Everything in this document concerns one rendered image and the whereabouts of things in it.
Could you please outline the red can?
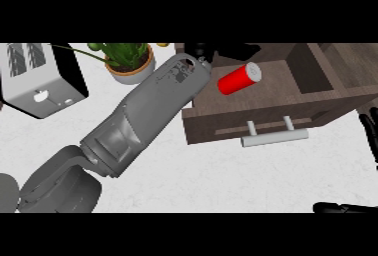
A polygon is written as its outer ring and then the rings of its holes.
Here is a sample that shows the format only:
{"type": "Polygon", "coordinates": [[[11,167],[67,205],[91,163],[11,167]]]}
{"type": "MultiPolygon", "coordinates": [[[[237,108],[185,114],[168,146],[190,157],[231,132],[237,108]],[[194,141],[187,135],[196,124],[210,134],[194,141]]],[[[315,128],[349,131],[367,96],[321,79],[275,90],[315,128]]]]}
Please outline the red can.
{"type": "Polygon", "coordinates": [[[259,65],[253,62],[243,65],[219,79],[218,86],[224,95],[231,95],[262,80],[264,74],[259,65]]]}

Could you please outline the grey robot body part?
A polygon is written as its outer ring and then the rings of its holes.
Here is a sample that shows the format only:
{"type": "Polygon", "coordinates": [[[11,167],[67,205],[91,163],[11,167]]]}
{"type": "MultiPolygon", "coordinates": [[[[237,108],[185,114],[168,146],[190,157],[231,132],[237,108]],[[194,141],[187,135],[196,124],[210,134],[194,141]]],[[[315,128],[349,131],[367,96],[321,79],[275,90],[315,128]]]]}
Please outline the grey robot body part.
{"type": "Polygon", "coordinates": [[[15,178],[0,173],[0,213],[15,213],[20,202],[20,185],[15,178]]]}

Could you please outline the brown wooden drawer front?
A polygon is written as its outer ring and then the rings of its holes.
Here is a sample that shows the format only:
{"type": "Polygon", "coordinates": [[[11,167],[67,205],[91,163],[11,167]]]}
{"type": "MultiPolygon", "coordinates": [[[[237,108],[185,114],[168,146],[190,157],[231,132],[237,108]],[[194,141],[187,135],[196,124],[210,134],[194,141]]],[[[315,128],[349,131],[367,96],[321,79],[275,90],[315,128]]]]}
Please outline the brown wooden drawer front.
{"type": "Polygon", "coordinates": [[[197,144],[249,136],[249,121],[255,122],[258,134],[271,135],[287,130],[286,116],[292,118],[296,129],[321,127],[377,97],[378,93],[374,93],[309,103],[249,107],[246,110],[230,110],[210,115],[190,115],[190,109],[185,109],[182,116],[187,141],[197,144]]]}

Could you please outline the green potted plant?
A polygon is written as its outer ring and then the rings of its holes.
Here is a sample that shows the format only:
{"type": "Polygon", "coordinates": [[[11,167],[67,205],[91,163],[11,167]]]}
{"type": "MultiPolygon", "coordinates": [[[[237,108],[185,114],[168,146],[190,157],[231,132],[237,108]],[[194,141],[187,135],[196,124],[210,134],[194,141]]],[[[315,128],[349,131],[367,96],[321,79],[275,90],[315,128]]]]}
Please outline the green potted plant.
{"type": "Polygon", "coordinates": [[[148,43],[89,43],[89,49],[103,52],[104,58],[67,46],[54,47],[73,50],[103,61],[111,76],[125,85],[139,84],[156,70],[154,51],[148,43]]]}

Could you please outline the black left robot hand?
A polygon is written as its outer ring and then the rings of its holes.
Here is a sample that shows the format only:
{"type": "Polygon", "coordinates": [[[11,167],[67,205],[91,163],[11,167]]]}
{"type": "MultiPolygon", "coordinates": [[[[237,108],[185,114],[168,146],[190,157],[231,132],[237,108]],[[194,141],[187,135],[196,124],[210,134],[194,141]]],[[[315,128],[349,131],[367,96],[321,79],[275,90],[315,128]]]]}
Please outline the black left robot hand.
{"type": "Polygon", "coordinates": [[[197,59],[213,62],[215,54],[222,57],[246,61],[262,50],[259,45],[250,45],[247,43],[187,43],[185,52],[197,59]]]}

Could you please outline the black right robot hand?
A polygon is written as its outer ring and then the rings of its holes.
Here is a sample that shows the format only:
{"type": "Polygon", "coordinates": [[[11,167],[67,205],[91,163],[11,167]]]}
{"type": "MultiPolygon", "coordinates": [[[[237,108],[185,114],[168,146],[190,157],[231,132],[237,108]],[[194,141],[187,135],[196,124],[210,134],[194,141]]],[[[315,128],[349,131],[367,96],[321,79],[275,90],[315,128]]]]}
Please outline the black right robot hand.
{"type": "MultiPolygon", "coordinates": [[[[365,128],[368,144],[376,158],[378,170],[378,107],[370,109],[368,114],[359,115],[359,120],[365,128]]],[[[378,206],[362,206],[352,204],[337,204],[318,202],[314,204],[315,213],[373,213],[378,214],[378,206]]]]}

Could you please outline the silver and black toaster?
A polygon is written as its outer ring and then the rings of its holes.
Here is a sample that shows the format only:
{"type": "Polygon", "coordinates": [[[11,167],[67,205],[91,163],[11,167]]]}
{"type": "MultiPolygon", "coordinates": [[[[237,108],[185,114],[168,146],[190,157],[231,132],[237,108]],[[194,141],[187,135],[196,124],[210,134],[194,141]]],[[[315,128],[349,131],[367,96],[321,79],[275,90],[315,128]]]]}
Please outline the silver and black toaster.
{"type": "Polygon", "coordinates": [[[0,43],[0,100],[38,119],[89,97],[69,43],[0,43]]]}

